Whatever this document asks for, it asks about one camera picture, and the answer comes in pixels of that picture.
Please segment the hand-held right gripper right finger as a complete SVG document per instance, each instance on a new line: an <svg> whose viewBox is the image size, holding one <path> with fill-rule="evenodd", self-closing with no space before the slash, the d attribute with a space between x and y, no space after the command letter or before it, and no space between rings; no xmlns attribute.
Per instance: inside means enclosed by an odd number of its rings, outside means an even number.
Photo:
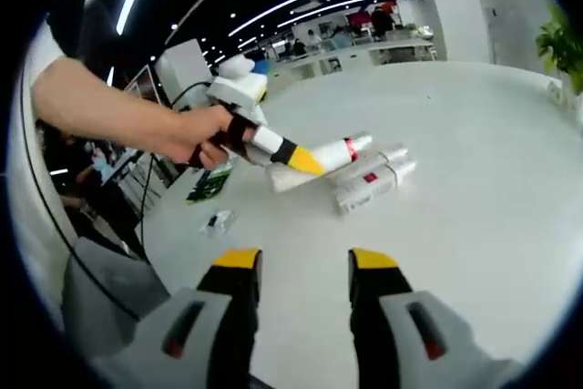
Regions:
<svg viewBox="0 0 583 389"><path fill-rule="evenodd" d="M470 325L428 291L416 291L391 257L348 252L350 328L362 388L505 388L519 364L495 359Z"/></svg>

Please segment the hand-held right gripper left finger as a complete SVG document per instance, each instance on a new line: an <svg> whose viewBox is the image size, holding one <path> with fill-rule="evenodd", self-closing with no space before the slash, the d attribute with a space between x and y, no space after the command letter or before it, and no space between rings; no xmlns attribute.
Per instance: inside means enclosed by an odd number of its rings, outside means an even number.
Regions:
<svg viewBox="0 0 583 389"><path fill-rule="evenodd" d="M228 250L145 317L113 358L114 387L250 388L261 262L259 249Z"/></svg>

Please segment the person's left hand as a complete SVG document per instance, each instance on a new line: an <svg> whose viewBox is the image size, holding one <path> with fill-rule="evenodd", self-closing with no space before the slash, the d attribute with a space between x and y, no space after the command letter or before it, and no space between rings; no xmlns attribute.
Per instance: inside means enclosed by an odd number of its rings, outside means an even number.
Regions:
<svg viewBox="0 0 583 389"><path fill-rule="evenodd" d="M210 141L217 133L227 132L233 115L223 106L195 108L189 112L171 113L169 127L160 134L158 154L187 164L200 148L199 162L204 169L215 169L229 158L233 146L218 146Z"/></svg>

